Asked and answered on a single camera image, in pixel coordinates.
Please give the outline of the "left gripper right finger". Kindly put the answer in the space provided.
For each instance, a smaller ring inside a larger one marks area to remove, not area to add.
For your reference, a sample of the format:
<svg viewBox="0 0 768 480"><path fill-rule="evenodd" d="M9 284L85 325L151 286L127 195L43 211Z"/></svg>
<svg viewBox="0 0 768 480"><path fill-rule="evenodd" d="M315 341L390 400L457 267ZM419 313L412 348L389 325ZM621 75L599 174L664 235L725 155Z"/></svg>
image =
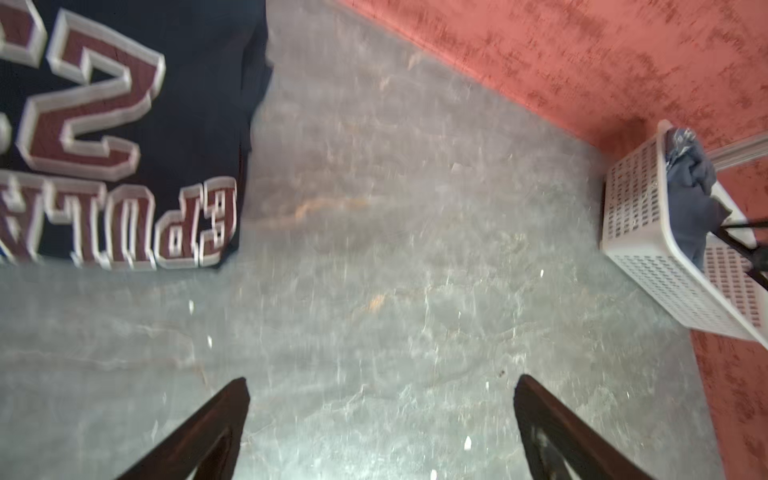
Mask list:
<svg viewBox="0 0 768 480"><path fill-rule="evenodd" d="M534 377L520 376L514 412L534 479L648 479Z"/></svg>

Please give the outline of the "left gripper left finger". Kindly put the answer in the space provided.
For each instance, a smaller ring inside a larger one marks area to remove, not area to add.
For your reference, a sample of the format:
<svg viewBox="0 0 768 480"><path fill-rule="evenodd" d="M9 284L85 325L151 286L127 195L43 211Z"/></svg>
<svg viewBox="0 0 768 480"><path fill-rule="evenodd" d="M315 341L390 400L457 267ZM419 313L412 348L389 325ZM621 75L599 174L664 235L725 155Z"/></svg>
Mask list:
<svg viewBox="0 0 768 480"><path fill-rule="evenodd" d="M246 379L232 380L120 477L231 479L249 403Z"/></svg>

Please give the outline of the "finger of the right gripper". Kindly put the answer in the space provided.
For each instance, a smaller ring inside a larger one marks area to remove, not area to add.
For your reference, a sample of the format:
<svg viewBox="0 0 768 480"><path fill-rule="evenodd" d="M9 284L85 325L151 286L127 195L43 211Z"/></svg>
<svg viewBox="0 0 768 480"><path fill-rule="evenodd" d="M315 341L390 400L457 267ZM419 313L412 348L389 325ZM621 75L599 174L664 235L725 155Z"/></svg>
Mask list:
<svg viewBox="0 0 768 480"><path fill-rule="evenodd" d="M734 237L731 230L766 230L768 221L766 218L758 221L748 221L731 223L721 225L712 233L720 241L725 243L731 249L735 250L740 256L748 260L751 267L746 271L746 274L755 281L764 290L767 289L767 244L757 242L754 247L750 247L745 243L742 243L736 237Z"/></svg>

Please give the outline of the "grey blue tank top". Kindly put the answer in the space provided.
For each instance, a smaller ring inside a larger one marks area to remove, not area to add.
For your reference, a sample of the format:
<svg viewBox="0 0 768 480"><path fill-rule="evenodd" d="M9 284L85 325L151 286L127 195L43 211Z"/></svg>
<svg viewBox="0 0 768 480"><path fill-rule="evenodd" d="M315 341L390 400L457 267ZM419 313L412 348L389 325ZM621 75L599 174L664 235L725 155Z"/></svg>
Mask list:
<svg viewBox="0 0 768 480"><path fill-rule="evenodd" d="M665 133L665 161L673 237L688 259L703 269L707 237L731 210L712 196L716 171L693 130L673 127Z"/></svg>

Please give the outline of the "navy tank top red trim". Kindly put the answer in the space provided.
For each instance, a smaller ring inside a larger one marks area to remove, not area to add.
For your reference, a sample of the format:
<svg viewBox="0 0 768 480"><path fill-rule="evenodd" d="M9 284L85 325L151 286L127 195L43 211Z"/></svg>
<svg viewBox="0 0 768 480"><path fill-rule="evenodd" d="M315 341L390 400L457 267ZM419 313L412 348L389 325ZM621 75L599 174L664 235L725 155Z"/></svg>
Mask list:
<svg viewBox="0 0 768 480"><path fill-rule="evenodd" d="M262 1L5 1L1 261L209 268L238 247Z"/></svg>

